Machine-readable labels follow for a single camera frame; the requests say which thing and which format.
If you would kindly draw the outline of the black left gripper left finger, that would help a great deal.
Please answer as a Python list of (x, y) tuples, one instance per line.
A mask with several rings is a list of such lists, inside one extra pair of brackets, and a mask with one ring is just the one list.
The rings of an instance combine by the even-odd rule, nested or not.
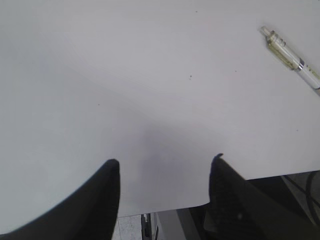
[(120, 163), (107, 160), (73, 194), (2, 240), (110, 240), (120, 204)]

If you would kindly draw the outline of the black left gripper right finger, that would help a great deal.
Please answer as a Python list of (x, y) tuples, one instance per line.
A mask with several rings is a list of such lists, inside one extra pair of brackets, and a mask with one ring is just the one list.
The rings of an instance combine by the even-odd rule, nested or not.
[(281, 177), (244, 179), (216, 155), (209, 174), (207, 232), (217, 240), (318, 240), (313, 224)]

